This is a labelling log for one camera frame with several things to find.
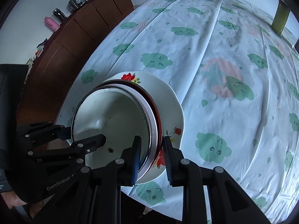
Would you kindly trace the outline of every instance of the pink circle print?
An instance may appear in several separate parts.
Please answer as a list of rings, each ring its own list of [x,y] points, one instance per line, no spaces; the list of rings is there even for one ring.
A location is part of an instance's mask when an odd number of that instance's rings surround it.
[[[215,95],[222,98],[233,97],[231,91],[225,87],[226,76],[242,80],[240,70],[236,68],[231,62],[223,58],[213,58],[201,68],[203,80],[207,88]]]

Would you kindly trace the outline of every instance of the red object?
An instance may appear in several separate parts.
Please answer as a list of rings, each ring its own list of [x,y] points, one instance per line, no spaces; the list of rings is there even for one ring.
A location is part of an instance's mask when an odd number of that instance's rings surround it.
[[[131,73],[129,73],[128,75],[124,74],[122,76],[122,80],[127,80],[127,81],[132,81],[135,78],[135,74],[131,75]]]
[[[157,167],[159,168],[160,165],[165,166],[163,149],[159,152],[158,160],[157,160]]]
[[[177,134],[177,135],[180,135],[180,134],[182,133],[182,130],[181,130],[180,128],[177,128],[177,127],[176,127],[176,128],[174,129],[174,133]]]

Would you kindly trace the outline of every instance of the person's finger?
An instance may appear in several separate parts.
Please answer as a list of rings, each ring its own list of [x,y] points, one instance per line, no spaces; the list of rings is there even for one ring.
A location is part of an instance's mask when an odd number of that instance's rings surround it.
[[[1,195],[10,209],[13,206],[23,206],[27,204],[26,202],[22,201],[13,191],[1,193]]]
[[[29,207],[29,212],[32,218],[36,216],[36,214],[44,207],[44,201],[40,201],[36,204],[33,204]]]

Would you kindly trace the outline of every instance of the floral plate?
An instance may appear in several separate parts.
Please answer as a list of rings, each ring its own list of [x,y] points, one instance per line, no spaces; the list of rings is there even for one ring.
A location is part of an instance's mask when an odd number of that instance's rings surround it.
[[[134,82],[149,93],[160,114],[162,135],[169,136],[173,147],[179,149],[184,132],[184,113],[172,88],[155,75],[145,71],[122,72],[108,80],[113,79],[123,79]],[[161,150],[153,166],[136,184],[144,184],[153,181],[162,175],[165,170],[165,161],[163,151]]]

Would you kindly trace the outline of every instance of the brown wooden cabinet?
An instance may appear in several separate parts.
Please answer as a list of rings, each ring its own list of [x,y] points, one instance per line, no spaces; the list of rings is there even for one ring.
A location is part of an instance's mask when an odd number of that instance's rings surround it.
[[[55,121],[82,67],[124,17],[131,0],[88,0],[53,33],[34,62],[18,108],[18,123]]]

